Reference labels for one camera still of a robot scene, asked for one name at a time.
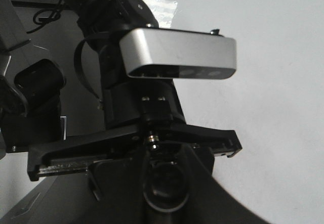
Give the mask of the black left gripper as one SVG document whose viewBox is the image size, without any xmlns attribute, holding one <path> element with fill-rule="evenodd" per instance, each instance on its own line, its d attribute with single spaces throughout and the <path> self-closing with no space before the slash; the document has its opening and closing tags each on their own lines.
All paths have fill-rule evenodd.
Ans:
<svg viewBox="0 0 324 224">
<path fill-rule="evenodd" d="M 175 155 L 176 145 L 189 145 L 209 171 L 213 162 L 205 157 L 205 150 L 230 158 L 242 149 L 233 130 L 187 124 L 170 79 L 129 79 L 104 89 L 103 98 L 106 130 L 30 145 L 30 180 L 81 171 L 98 156 L 126 158 L 150 137 L 158 146 L 155 153 L 164 158 Z"/>
</svg>

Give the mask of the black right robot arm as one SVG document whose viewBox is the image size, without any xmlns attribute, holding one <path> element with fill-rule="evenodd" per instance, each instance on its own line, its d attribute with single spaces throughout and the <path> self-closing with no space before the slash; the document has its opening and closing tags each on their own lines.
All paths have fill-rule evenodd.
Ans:
<svg viewBox="0 0 324 224">
<path fill-rule="evenodd" d="M 62 138 L 66 79 L 49 51 L 33 44 L 10 0 L 1 0 L 1 136 L 4 153 Z"/>
</svg>

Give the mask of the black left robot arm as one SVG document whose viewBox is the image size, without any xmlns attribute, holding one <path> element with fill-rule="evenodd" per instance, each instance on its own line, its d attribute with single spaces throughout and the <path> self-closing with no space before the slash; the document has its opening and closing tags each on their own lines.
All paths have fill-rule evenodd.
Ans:
<svg viewBox="0 0 324 224">
<path fill-rule="evenodd" d="M 149 203 L 232 201 L 212 177 L 214 157 L 241 150 L 232 130 L 188 125 L 175 78 L 227 79 L 236 72 L 236 42 L 219 34 L 160 28 L 143 0 L 64 0 L 84 38 L 74 51 L 79 81 L 88 44 L 98 54 L 104 132 L 32 145 L 28 175 L 87 169 L 97 184 Z"/>
</svg>

